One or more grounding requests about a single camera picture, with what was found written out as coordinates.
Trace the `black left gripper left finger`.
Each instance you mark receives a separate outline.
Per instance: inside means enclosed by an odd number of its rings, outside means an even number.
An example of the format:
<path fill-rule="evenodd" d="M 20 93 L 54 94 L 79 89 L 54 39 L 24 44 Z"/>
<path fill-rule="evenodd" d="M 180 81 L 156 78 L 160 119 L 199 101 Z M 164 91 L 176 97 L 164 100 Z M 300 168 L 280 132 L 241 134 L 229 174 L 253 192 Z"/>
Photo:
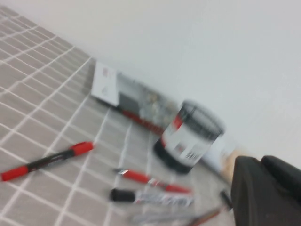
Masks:
<path fill-rule="evenodd" d="M 237 226 L 301 224 L 301 181 L 277 180 L 256 158 L 236 158 L 231 200 Z"/>

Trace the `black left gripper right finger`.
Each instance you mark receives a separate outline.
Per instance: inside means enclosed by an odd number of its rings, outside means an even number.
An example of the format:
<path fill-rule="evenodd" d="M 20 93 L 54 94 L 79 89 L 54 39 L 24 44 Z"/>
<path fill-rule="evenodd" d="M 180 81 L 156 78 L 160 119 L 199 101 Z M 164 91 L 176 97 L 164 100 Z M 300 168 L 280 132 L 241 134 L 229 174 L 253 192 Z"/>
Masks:
<path fill-rule="evenodd" d="M 266 155 L 261 159 L 261 163 L 275 178 L 277 178 L 277 180 L 301 180 L 300 169 L 275 156 Z"/>

